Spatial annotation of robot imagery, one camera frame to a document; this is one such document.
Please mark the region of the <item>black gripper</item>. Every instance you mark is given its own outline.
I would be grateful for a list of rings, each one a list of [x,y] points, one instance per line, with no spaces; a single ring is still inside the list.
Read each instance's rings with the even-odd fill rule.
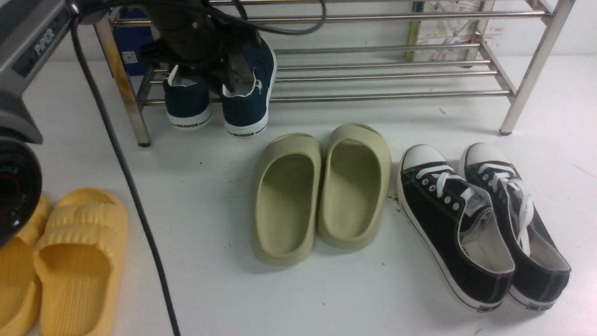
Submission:
[[[250,94],[256,77],[245,47],[260,47],[255,28],[220,19],[206,0],[154,0],[143,10],[159,38],[140,48],[146,66],[177,65],[179,74],[217,93]]]

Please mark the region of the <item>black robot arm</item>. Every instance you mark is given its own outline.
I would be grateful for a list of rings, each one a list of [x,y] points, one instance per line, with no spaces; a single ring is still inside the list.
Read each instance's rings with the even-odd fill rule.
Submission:
[[[42,191],[41,167],[29,145],[41,144],[43,136],[23,94],[69,30],[98,23],[109,9],[141,6],[160,33],[143,47],[143,61],[176,63],[183,75],[212,89],[237,90],[248,76],[241,51],[259,42],[243,6],[234,4],[239,17],[207,0],[9,0],[1,6],[2,246],[23,230]]]

